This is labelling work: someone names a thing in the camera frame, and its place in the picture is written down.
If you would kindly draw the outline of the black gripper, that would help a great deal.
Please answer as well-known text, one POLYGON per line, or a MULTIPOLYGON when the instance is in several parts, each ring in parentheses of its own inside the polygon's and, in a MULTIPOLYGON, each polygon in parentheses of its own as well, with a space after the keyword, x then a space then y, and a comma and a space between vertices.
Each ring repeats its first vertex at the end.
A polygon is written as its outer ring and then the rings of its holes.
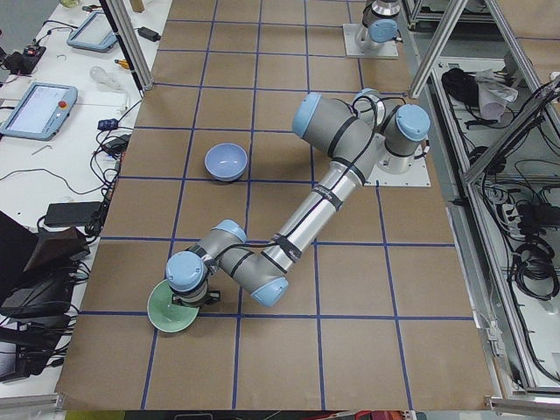
POLYGON ((171 302, 174 305, 201 308, 206 305, 214 305, 221 301, 221 292, 219 290, 206 290, 198 294, 179 294, 173 293, 171 302))

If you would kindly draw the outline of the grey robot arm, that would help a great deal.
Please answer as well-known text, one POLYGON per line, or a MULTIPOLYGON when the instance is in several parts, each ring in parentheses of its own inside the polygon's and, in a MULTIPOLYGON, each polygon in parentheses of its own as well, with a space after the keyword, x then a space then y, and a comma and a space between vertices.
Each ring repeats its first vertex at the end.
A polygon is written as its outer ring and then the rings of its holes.
POLYGON ((399 28, 396 21, 401 6, 397 0, 369 0, 362 11, 360 42, 383 45, 396 41, 399 28))
POLYGON ((223 270, 260 305, 271 307, 289 287, 286 274, 351 193, 365 186, 375 168, 401 175, 417 157, 431 126, 428 113, 399 98, 371 90, 353 103, 310 93, 292 121, 292 130, 330 159, 326 175, 269 242, 249 245, 245 231, 223 220, 201 241, 174 254, 165 266, 170 303, 198 308, 220 300, 207 279, 223 270))

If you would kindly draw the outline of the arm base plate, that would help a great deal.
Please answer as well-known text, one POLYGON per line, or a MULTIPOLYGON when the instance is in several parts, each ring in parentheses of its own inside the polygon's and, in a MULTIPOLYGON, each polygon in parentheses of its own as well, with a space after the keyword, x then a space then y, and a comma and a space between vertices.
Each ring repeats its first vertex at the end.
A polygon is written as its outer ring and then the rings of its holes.
POLYGON ((429 187, 424 157, 416 159, 419 141, 403 134, 377 133, 358 158, 356 166, 368 186, 429 187))
POLYGON ((362 24, 343 24, 343 38, 346 56, 359 59, 396 60, 397 45, 394 40, 384 43, 374 42, 368 29, 362 24))

